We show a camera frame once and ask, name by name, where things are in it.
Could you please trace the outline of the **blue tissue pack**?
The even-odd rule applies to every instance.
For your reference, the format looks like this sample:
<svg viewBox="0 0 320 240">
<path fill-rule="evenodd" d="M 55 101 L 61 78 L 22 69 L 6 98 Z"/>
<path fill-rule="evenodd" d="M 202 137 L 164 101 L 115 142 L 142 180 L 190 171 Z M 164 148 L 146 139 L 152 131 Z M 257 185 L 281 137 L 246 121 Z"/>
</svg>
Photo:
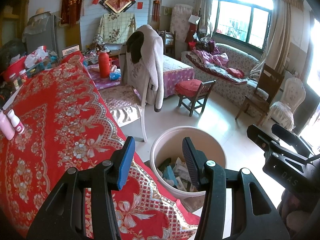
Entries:
<svg viewBox="0 0 320 240">
<path fill-rule="evenodd" d="M 176 180 L 176 177 L 170 165 L 164 169 L 163 179 L 172 187 L 175 187 L 178 185 L 178 182 Z"/>
</svg>

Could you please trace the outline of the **beige trash bin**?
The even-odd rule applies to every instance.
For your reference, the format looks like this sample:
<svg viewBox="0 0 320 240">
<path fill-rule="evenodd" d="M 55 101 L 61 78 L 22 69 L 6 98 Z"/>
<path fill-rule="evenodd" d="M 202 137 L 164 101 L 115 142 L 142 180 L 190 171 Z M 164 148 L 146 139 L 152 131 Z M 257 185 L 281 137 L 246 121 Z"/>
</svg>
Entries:
<svg viewBox="0 0 320 240">
<path fill-rule="evenodd" d="M 181 191 L 169 185 L 159 173 L 160 166 L 168 158 L 171 163 L 177 159 L 184 161 L 182 141 L 189 137 L 197 150 L 202 151 L 207 159 L 213 160 L 220 166 L 227 167 L 227 158 L 219 142 L 207 132 L 192 126 L 177 126 L 167 129 L 154 141 L 150 151 L 150 166 L 158 181 L 177 199 L 183 200 L 189 197 L 199 197 L 205 192 Z"/>
</svg>

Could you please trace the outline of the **white upholstered chair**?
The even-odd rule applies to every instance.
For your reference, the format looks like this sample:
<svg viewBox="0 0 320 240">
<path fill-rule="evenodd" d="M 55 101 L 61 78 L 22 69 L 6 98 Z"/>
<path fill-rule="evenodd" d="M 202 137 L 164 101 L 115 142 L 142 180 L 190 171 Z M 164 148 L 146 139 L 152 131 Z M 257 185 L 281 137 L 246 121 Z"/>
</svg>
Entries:
<svg viewBox="0 0 320 240">
<path fill-rule="evenodd" d="M 272 118 L 291 132 L 295 127 L 293 114 L 305 97 L 306 91 L 302 81 L 297 77 L 287 79 L 280 100 L 272 103 L 263 125 Z"/>
</svg>

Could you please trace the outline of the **small stool red cushion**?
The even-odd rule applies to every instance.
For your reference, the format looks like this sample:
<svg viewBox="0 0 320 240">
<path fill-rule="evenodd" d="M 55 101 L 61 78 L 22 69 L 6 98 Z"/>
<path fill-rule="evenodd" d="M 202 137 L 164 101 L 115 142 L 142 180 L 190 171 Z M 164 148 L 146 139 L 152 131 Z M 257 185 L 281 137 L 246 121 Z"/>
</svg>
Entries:
<svg viewBox="0 0 320 240">
<path fill-rule="evenodd" d="M 199 115 L 204 112 L 207 100 L 216 81 L 203 82 L 198 79 L 181 81 L 175 85 L 175 92 L 179 97 L 178 107 L 184 106 L 193 116 L 196 109 L 201 109 Z"/>
</svg>

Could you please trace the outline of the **red floral tablecloth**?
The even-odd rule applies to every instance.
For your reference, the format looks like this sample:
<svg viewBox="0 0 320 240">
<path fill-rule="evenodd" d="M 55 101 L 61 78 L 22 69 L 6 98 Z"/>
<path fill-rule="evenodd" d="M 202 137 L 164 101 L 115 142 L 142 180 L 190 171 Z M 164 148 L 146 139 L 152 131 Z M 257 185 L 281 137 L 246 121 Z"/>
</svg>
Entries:
<svg viewBox="0 0 320 240">
<path fill-rule="evenodd" d="M 21 237 L 70 168 L 92 168 L 125 142 L 82 57 L 42 71 L 20 89 L 11 108 L 25 130 L 1 137 L 1 210 Z M 199 218 L 189 213 L 134 156 L 123 189 L 112 193 L 122 239 L 189 239 Z"/>
</svg>

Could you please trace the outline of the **wooden chair by sofa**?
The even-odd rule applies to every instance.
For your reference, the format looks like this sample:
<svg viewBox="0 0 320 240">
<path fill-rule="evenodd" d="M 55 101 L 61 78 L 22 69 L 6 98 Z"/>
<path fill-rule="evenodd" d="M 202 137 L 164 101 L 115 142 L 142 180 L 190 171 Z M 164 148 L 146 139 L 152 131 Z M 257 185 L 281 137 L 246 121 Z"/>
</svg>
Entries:
<svg viewBox="0 0 320 240">
<path fill-rule="evenodd" d="M 257 126 L 267 117 L 271 103 L 274 100 L 280 86 L 283 82 L 284 76 L 276 72 L 274 69 L 264 64 L 257 86 L 250 96 L 245 96 L 240 110 L 238 111 L 235 120 L 238 119 L 242 112 L 246 113 L 249 107 L 253 107 L 261 114 Z"/>
</svg>

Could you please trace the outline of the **small white pill bottle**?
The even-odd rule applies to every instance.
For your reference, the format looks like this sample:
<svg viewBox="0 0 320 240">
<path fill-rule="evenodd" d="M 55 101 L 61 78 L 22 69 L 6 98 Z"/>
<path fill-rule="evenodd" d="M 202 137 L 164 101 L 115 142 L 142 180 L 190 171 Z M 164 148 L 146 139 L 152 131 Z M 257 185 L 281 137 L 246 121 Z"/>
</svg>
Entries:
<svg viewBox="0 0 320 240">
<path fill-rule="evenodd" d="M 25 130 L 25 126 L 24 124 L 22 124 L 20 118 L 15 114 L 14 110 L 11 109 L 10 111 L 8 111 L 7 116 L 10 119 L 11 125 L 13 126 L 15 131 L 18 134 L 22 134 Z"/>
</svg>

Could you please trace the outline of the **pink thermos bottle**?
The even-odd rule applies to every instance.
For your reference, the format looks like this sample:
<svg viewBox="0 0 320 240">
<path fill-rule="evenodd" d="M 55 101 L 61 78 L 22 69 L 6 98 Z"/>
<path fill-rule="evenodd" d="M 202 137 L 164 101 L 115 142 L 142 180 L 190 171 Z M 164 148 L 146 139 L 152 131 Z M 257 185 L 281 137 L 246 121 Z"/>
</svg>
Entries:
<svg viewBox="0 0 320 240">
<path fill-rule="evenodd" d="M 4 112 L 0 111 L 0 129 L 4 136 L 10 141 L 13 139 L 15 135 L 15 130 L 11 125 L 8 117 L 4 114 Z"/>
</svg>

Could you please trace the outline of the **floral sofa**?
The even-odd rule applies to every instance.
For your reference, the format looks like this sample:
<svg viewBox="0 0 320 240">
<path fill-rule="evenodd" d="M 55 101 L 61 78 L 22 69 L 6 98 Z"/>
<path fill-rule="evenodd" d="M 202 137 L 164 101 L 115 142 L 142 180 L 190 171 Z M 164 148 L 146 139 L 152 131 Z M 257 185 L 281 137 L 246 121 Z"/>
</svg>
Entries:
<svg viewBox="0 0 320 240">
<path fill-rule="evenodd" d="M 257 81 L 250 77 L 259 61 L 248 53 L 223 43 L 215 45 L 215 53 L 194 48 L 181 54 L 182 62 L 193 67 L 195 78 L 203 82 L 215 80 L 214 91 L 240 107 L 245 96 L 253 94 Z"/>
</svg>

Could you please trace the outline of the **chair with white coat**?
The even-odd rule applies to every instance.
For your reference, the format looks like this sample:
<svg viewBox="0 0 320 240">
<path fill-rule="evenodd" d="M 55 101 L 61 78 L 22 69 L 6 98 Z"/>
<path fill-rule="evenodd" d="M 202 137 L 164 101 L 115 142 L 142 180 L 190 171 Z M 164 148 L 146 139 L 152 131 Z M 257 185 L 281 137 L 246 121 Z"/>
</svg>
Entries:
<svg viewBox="0 0 320 240">
<path fill-rule="evenodd" d="M 144 142 L 145 106 L 163 106 L 163 57 L 162 38 L 148 24 L 139 27 L 120 49 L 120 85 L 99 91 L 118 126 L 140 121 Z"/>
</svg>

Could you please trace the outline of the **red thermos flask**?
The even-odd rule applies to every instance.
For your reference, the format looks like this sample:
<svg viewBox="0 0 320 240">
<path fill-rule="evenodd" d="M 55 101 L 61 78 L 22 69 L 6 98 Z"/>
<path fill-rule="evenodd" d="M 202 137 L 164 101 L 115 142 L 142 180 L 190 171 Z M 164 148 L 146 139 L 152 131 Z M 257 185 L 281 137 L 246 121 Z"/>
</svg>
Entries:
<svg viewBox="0 0 320 240">
<path fill-rule="evenodd" d="M 112 61 L 105 50 L 100 52 L 98 61 L 100 77 L 102 79 L 108 78 L 110 76 L 110 66 Z"/>
</svg>

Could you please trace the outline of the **red plastic basin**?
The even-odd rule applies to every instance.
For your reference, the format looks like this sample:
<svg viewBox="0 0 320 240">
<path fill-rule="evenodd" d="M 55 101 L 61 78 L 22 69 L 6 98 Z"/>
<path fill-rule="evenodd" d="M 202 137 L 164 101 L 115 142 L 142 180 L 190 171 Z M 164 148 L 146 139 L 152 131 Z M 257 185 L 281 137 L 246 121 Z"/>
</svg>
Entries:
<svg viewBox="0 0 320 240">
<path fill-rule="evenodd" d="M 47 46 L 42 45 L 39 46 L 35 51 L 30 53 L 29 55 L 25 55 L 20 57 L 17 61 L 11 64 L 7 70 L 5 70 L 1 76 L 4 81 L 9 82 L 10 76 L 15 74 L 17 76 L 20 75 L 20 71 L 26 69 L 29 70 L 34 67 L 36 64 L 48 58 Z"/>
</svg>

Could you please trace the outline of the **grey refrigerator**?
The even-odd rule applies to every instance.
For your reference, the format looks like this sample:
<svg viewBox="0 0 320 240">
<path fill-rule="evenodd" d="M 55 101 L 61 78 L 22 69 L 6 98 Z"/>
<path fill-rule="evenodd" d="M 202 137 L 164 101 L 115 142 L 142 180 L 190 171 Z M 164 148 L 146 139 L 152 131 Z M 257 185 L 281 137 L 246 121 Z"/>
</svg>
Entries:
<svg viewBox="0 0 320 240">
<path fill-rule="evenodd" d="M 56 16 L 43 12 L 32 16 L 22 34 L 22 41 L 30 54 L 40 46 L 57 52 Z"/>
</svg>

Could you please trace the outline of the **diamond framed fu picture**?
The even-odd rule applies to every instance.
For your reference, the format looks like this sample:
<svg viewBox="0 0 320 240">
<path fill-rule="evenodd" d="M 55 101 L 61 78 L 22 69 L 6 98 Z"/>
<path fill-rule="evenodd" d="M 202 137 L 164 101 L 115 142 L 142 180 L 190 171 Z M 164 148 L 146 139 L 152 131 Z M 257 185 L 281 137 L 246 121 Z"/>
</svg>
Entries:
<svg viewBox="0 0 320 240">
<path fill-rule="evenodd" d="M 110 13 L 126 12 L 136 3 L 136 0 L 100 0 L 99 4 Z"/>
</svg>

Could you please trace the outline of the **red chinese knot decoration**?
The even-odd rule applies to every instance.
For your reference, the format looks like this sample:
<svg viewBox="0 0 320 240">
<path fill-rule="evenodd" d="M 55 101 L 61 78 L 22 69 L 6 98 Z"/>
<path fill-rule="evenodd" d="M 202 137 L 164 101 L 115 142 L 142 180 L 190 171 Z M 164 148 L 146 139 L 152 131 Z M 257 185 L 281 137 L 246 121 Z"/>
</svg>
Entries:
<svg viewBox="0 0 320 240">
<path fill-rule="evenodd" d="M 62 0 L 60 25 L 74 26 L 80 21 L 82 0 Z"/>
</svg>

